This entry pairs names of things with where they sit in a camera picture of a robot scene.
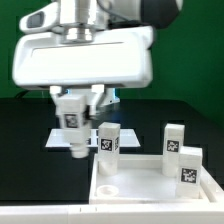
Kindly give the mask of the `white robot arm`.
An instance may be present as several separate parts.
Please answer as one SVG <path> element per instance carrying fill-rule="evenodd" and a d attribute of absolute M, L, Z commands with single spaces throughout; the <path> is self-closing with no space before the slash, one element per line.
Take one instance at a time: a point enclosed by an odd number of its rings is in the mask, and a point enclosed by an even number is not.
<path fill-rule="evenodd" d="M 87 97 L 95 115 L 115 88 L 152 82 L 155 32 L 179 15 L 184 0 L 51 0 L 21 18 L 12 78 L 28 90 L 66 89 Z"/>

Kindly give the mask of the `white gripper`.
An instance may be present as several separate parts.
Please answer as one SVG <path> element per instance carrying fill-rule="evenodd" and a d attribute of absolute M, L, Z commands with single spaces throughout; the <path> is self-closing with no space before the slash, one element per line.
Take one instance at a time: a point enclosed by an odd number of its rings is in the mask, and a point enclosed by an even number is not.
<path fill-rule="evenodd" d="M 150 26 L 113 29 L 96 34 L 90 43 L 63 44 L 57 34 L 26 35 L 17 43 L 12 78 L 26 89 L 47 89 L 55 105 L 62 87 L 91 87 L 89 116 L 106 96 L 107 88 L 144 88 L 152 81 Z"/>

